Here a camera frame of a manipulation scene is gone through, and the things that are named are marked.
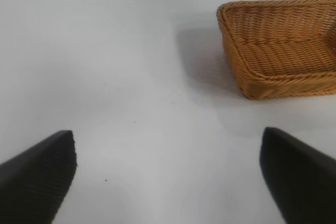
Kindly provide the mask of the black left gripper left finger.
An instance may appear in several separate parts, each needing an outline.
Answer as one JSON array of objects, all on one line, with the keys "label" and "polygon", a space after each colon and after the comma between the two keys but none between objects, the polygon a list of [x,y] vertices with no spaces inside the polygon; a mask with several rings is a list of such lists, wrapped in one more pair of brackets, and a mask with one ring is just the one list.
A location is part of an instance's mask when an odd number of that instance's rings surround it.
[{"label": "black left gripper left finger", "polygon": [[1,164],[1,223],[52,223],[77,169],[73,132],[62,130]]}]

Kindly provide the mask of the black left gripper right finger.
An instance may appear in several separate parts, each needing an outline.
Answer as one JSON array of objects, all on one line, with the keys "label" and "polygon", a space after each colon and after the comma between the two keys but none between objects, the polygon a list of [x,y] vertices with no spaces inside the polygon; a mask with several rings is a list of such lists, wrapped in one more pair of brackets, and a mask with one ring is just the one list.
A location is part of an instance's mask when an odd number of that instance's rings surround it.
[{"label": "black left gripper right finger", "polygon": [[267,127],[259,165],[285,223],[335,223],[335,159]]}]

